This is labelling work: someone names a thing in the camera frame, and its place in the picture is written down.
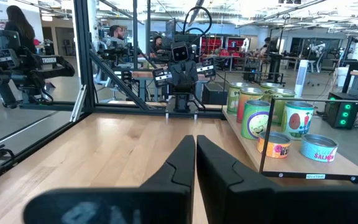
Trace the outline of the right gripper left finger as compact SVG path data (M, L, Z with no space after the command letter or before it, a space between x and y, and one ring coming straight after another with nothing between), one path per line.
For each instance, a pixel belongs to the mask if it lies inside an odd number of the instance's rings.
M196 144L185 136L138 187L54 189L34 197L25 223L191 223Z

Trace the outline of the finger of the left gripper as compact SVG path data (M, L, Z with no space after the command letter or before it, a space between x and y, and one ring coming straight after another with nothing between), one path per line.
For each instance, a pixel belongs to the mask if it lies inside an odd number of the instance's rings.
M172 74L164 68L156 68L152 71L154 83L157 88L167 86L172 83Z
M205 78L212 78L216 75L216 70L214 67L214 58L207 57L202 59L199 63L196 64L196 71L198 75L201 75Z

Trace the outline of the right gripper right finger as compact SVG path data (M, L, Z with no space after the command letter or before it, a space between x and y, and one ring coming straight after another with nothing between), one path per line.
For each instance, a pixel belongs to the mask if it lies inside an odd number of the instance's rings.
M358 223L358 185L282 187L204 135L196 152L209 223Z

